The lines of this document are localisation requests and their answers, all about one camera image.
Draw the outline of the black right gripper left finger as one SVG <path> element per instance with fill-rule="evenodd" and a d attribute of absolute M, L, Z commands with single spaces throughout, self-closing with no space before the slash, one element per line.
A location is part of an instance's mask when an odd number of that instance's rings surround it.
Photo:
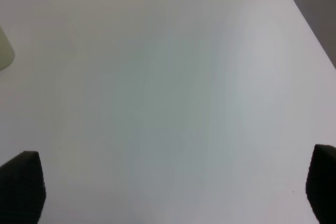
<path fill-rule="evenodd" d="M 45 200 L 37 151 L 23 151 L 1 166 L 1 223 L 38 223 Z"/>

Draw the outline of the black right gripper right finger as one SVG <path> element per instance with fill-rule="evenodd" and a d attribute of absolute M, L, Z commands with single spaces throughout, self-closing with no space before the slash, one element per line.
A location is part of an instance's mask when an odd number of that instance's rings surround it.
<path fill-rule="evenodd" d="M 335 224 L 335 147 L 314 146 L 306 195 L 318 222 Z"/>

